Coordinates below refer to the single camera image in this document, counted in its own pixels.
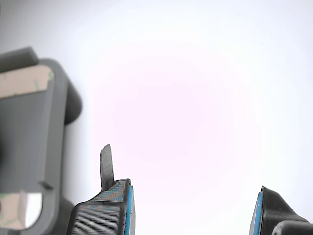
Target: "ribbed surface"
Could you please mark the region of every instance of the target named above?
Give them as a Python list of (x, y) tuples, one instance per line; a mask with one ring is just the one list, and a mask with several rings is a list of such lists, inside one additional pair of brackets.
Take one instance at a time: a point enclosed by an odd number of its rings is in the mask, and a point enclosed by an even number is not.
[(274, 227), (283, 220), (307, 222), (298, 216), (286, 201), (275, 191), (263, 189), (261, 235), (270, 235)]
[(116, 235), (119, 207), (81, 205), (77, 208), (72, 235)]
[(118, 181), (113, 189), (102, 192), (93, 200), (98, 202), (123, 202), (125, 182)]

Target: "beige adhesive tape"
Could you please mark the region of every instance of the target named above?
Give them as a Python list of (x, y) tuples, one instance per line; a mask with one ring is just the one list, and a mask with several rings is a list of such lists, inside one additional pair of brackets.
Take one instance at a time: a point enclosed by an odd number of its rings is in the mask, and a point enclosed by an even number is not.
[(25, 229), (27, 194), (0, 193), (0, 228)]
[(51, 79), (54, 79), (54, 73), (45, 65), (0, 73), (0, 99), (46, 91)]

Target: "blue plastic part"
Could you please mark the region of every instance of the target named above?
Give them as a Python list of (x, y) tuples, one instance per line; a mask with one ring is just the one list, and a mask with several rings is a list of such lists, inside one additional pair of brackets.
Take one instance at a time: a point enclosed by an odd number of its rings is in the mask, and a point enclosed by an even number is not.
[(253, 235), (259, 235), (261, 231), (262, 201), (263, 201), (263, 192), (260, 192), (256, 205), (256, 215)]
[(132, 206), (133, 206), (133, 192), (134, 192), (133, 186), (129, 186), (127, 212), (126, 212), (125, 235), (130, 235), (131, 212), (132, 212)]

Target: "gray plastic part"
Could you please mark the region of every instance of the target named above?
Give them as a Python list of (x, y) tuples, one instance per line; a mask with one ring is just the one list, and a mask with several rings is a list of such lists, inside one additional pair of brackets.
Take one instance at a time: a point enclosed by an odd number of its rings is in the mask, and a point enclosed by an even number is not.
[(39, 60), (31, 47), (23, 48), (0, 56), (0, 72), (33, 66), (38, 62)]
[(106, 145), (100, 153), (101, 188), (106, 191), (114, 184), (111, 146)]
[[(67, 123), (78, 117), (81, 100), (57, 62), (42, 59), (35, 64), (31, 49), (19, 52), (11, 53), (17, 63), (10, 67), (0, 56), (0, 71), (40, 64), (50, 67), (55, 79), (49, 80), (45, 92), (0, 99), (0, 192), (42, 193), (43, 205), (33, 226), (0, 229), (0, 235), (64, 235), (73, 208), (61, 195), (64, 124), (66, 117)], [(9, 54), (4, 58), (10, 61)]]

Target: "white background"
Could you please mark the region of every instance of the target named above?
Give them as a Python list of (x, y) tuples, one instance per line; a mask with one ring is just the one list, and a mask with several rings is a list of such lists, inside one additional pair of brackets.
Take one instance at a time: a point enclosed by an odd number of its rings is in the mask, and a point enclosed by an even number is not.
[(261, 185), (313, 221), (311, 0), (2, 0), (0, 52), (32, 46), (82, 96), (64, 195), (134, 185), (137, 235), (247, 234)]

